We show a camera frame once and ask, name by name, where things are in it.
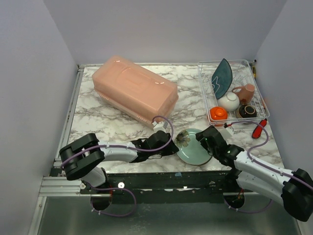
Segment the teal square plate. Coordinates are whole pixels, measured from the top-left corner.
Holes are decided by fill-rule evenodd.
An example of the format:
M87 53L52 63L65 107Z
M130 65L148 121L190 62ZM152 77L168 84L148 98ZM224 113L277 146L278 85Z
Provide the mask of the teal square plate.
M230 88L232 84L233 74L229 62L223 59L211 78L211 84L216 99L222 98Z

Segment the light green round plate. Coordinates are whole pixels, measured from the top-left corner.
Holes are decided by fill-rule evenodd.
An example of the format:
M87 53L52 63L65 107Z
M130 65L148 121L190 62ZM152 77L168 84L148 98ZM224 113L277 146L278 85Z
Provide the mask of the light green round plate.
M196 134L201 130L188 128L179 132L175 138L175 145L179 148L178 157L189 165L203 165L211 160L208 153L196 140Z

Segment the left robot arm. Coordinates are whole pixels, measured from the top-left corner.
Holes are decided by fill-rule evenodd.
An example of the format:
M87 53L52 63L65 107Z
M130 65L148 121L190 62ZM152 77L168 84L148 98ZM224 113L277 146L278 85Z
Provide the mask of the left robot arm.
M150 156L170 156L179 152L171 134L157 131L148 138L137 139L125 144L101 142L95 133L84 135L61 148L61 168L69 181L81 179L94 188L109 185L101 162L120 161L140 163Z

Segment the pink grey mug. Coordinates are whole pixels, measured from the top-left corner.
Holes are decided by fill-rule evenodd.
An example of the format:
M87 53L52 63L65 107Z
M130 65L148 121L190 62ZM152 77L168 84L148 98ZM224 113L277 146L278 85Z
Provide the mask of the pink grey mug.
M244 86L233 88L232 92L237 95L241 104L248 104L254 96L255 86L252 84L246 84Z

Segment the orange bowl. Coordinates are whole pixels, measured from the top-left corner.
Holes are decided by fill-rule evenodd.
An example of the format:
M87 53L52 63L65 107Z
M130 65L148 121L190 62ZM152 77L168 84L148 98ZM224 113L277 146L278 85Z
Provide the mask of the orange bowl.
M210 120L217 121L217 120L225 120L228 118L227 111L220 106L216 106L210 109L209 111Z

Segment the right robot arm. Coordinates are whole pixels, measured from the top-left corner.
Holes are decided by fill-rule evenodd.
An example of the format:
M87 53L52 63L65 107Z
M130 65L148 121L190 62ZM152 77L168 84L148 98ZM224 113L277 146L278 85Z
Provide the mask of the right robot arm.
M277 167L255 158L249 151L226 143L214 126L197 133L196 140L221 164L231 167L240 188L281 204L299 221L309 220L313 213L313 180L308 172Z

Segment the brown beige bowl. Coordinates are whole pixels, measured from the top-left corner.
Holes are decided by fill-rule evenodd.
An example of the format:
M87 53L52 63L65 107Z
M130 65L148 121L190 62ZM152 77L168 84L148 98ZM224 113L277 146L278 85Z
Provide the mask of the brown beige bowl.
M241 105L236 110L236 118L255 118L257 117L256 109L248 104Z

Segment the white bowl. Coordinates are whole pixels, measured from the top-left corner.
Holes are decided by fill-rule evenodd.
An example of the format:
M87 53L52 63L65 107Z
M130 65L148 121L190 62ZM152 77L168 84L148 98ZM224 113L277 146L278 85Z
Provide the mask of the white bowl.
M234 112L240 105L238 96L233 92L228 92L217 100L219 107L224 108L227 112Z

